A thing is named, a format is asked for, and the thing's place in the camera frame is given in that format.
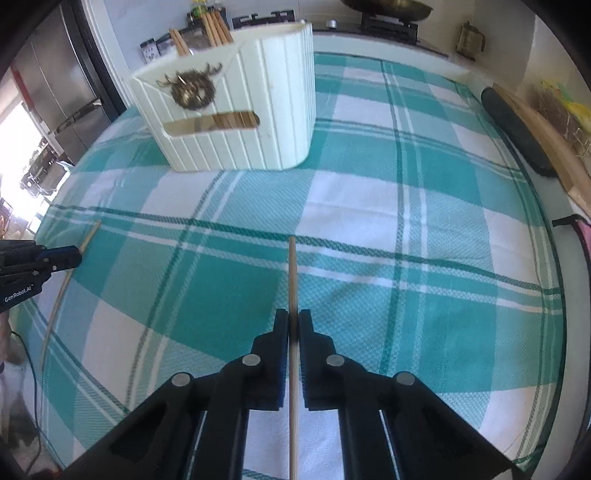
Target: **brown crab decoration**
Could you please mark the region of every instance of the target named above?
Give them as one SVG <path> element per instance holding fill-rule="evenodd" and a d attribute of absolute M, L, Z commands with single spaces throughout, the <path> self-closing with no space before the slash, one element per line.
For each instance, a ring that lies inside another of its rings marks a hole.
<path fill-rule="evenodd" d="M 187 110 L 200 110 L 213 102 L 216 88 L 209 77 L 219 73 L 221 69 L 222 64 L 213 69 L 208 63 L 202 72 L 195 69 L 182 73 L 177 72 L 176 80 L 164 75 L 166 81 L 156 80 L 156 83 L 161 87 L 172 85 L 170 93 L 176 104 Z"/>

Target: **frying pan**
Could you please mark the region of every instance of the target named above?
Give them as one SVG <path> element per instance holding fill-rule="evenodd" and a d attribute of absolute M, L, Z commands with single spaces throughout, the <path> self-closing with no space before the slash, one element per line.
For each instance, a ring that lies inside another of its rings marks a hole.
<path fill-rule="evenodd" d="M 371 15 L 385 15 L 398 18 L 404 23 L 425 20 L 430 6 L 415 0 L 341 0 L 347 7 Z"/>

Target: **checkered tablecloth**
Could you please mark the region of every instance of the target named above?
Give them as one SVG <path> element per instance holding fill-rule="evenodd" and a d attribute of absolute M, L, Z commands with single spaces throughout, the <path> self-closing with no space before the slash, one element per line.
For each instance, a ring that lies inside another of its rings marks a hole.
<path fill-rule="evenodd" d="M 294 234 L 300 307 L 339 353 L 415 373 L 517 464 L 535 462 L 564 317 L 527 175 L 464 85 L 317 53 L 316 91 L 310 155 L 293 170 L 176 173 L 130 109 L 63 186 L 37 241 L 80 244 L 102 226 L 41 382 L 44 436 L 62 464 L 175 372 L 209 374 L 249 352 L 287 305 Z M 12 312 L 37 365 L 62 279 Z M 286 478 L 284 421 L 257 419 L 245 476 Z M 303 438 L 315 432 L 306 422 Z M 342 478 L 336 435 L 315 435 L 324 443 L 302 447 L 302 478 Z"/>

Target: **white ribbed container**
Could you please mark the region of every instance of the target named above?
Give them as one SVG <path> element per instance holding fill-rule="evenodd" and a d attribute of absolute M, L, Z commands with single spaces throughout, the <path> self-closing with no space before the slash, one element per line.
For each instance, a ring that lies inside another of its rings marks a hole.
<path fill-rule="evenodd" d="M 316 120 L 311 24 L 245 27 L 232 36 L 233 44 L 153 61 L 129 81 L 139 111 L 176 171 L 283 170 L 308 156 Z M 165 74 L 202 71 L 208 63 L 221 63 L 222 70 L 210 77 L 216 94 L 204 110 L 183 109 L 170 87 L 156 83 Z M 163 128 L 166 122 L 231 111 L 254 111 L 261 123 L 179 137 Z"/>

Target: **wire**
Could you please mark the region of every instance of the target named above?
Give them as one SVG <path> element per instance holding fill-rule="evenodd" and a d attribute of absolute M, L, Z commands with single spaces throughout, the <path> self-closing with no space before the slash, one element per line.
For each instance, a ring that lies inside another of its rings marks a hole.
<path fill-rule="evenodd" d="M 33 465 L 35 465 L 35 462 L 38 460 L 39 456 L 41 455 L 41 429 L 39 428 L 39 418 L 37 417 L 37 376 L 35 375 L 35 369 L 33 368 L 33 362 L 31 361 L 31 355 L 29 354 L 29 350 L 27 349 L 27 345 L 25 344 L 25 341 L 22 339 L 22 337 L 15 332 L 14 330 L 11 330 L 11 333 L 18 337 L 18 339 L 21 341 L 23 348 L 25 349 L 25 353 L 27 354 L 27 360 L 29 360 L 29 364 L 31 365 L 31 372 L 33 373 L 33 382 L 34 382 L 34 402 L 35 402 L 35 428 L 37 429 L 37 440 L 39 441 L 39 450 L 37 450 L 37 454 L 33 457 L 33 460 L 31 460 L 31 463 L 29 463 L 29 466 L 27 467 L 27 469 L 25 470 L 25 475 L 28 475 L 29 472 L 31 471 L 31 468 L 33 468 Z"/>

